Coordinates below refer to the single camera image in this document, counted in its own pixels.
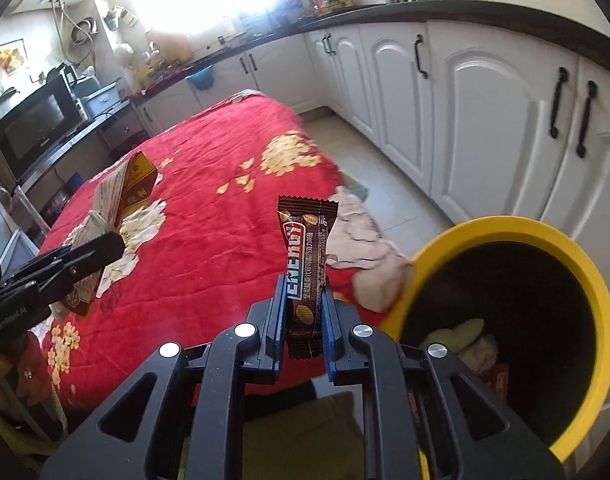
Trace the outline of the left hand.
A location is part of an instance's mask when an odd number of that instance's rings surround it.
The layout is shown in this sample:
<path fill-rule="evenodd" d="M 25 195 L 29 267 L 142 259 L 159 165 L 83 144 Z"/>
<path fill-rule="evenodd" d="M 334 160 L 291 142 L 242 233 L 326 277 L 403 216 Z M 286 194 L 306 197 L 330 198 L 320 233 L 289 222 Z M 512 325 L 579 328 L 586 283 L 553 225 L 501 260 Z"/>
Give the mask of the left hand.
<path fill-rule="evenodd" d="M 27 332 L 15 341 L 10 354 L 0 354 L 0 379 L 17 374 L 15 394 L 35 405 L 47 401 L 52 392 L 47 360 L 33 332 Z M 0 386 L 0 411 L 12 414 L 12 403 Z"/>

